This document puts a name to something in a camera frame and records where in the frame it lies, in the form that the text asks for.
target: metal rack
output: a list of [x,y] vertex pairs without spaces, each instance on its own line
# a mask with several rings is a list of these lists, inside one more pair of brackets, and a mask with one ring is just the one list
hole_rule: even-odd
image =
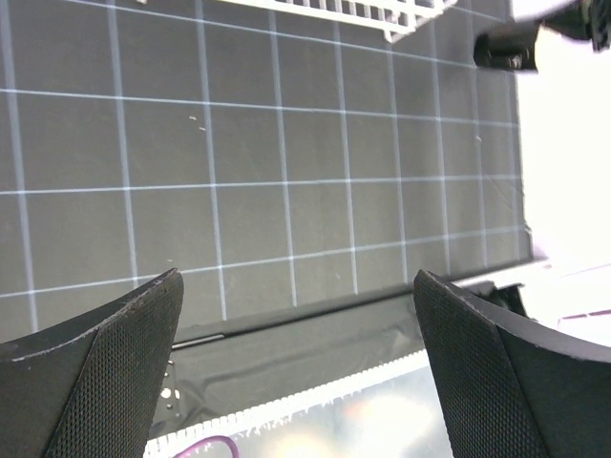
[[290,12],[357,26],[378,29],[396,43],[457,0],[222,0],[238,5]]

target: white edge strip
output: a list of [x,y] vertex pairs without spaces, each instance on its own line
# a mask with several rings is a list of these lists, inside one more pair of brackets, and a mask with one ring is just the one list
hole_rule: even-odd
[[147,458],[167,458],[175,456],[197,441],[210,436],[233,436],[239,433],[257,430],[272,423],[281,425],[299,412],[325,404],[362,391],[371,386],[380,385],[418,369],[428,367],[429,358],[425,350],[409,356],[382,364],[372,369],[350,375],[326,385],[284,397],[261,406],[255,406],[215,420],[206,421],[183,429],[179,433],[168,434],[148,442],[144,456]]
[[561,277],[562,269],[556,267],[550,260],[537,260],[508,269],[455,281],[456,286],[466,288],[484,281],[492,281],[498,289],[532,281],[547,281]]

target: black mat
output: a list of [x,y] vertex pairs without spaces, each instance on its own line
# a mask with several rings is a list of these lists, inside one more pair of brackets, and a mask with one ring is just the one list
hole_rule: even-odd
[[206,0],[0,0],[0,341],[172,266],[180,328],[531,257],[515,82],[461,0],[382,33]]

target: white wall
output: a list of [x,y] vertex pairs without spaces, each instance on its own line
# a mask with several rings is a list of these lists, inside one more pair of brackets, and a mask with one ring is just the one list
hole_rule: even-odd
[[[514,0],[519,19],[562,5],[558,0]],[[552,37],[537,61],[539,74],[517,82],[526,220],[540,255],[575,270],[611,263],[611,51]],[[589,295],[580,296],[580,284]],[[604,297],[611,272],[524,291],[529,312],[559,317],[611,308]]]

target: purple cable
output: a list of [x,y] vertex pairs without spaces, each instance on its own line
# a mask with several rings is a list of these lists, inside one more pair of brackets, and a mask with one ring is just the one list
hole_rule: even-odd
[[191,447],[187,448],[186,450],[176,455],[174,458],[186,458],[187,456],[191,456],[191,453],[193,453],[194,451],[199,450],[200,448],[207,446],[209,444],[214,444],[215,442],[222,442],[226,446],[228,446],[229,449],[231,450],[232,458],[240,458],[240,451],[238,450],[238,446],[231,438],[227,436],[210,436],[210,437],[206,437],[205,439],[201,439],[200,441],[197,441]]

